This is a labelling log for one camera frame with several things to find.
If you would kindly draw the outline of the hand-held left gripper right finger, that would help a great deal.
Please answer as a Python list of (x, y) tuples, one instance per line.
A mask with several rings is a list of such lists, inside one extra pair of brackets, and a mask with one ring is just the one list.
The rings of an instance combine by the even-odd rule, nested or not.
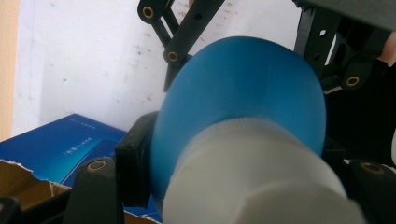
[(322, 159), (326, 162), (342, 162), (346, 154), (346, 149), (338, 142), (327, 136), (322, 152)]

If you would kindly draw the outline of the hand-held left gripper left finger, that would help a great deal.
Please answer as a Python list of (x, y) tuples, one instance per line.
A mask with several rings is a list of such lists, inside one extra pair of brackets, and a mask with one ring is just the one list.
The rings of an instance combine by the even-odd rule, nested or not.
[(141, 116), (116, 146), (115, 160), (125, 207), (149, 206), (149, 157), (157, 116), (157, 111)]

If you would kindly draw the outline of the blue cardboard box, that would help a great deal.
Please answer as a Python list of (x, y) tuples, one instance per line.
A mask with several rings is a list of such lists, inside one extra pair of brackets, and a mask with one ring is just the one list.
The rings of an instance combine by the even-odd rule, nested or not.
[(70, 187), (27, 211), (0, 198), (0, 224), (162, 224), (151, 195), (147, 208), (122, 202), (115, 149), (126, 133), (73, 114), (0, 142), (1, 161)]

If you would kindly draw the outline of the blue tube with white cap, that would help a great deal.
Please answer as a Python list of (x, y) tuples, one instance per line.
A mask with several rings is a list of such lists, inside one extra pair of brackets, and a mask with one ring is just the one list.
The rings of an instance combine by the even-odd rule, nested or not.
[(323, 91), (296, 53), (228, 37), (171, 85), (151, 143), (163, 224), (366, 224), (322, 159)]

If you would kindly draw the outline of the torn brown cardboard box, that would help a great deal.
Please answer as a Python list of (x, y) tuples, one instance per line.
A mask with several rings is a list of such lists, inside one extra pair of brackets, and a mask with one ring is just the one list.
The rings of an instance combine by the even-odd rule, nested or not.
[(69, 189), (70, 187), (35, 178), (31, 170), (19, 163), (0, 160), (0, 198), (16, 198), (22, 211), (27, 211)]

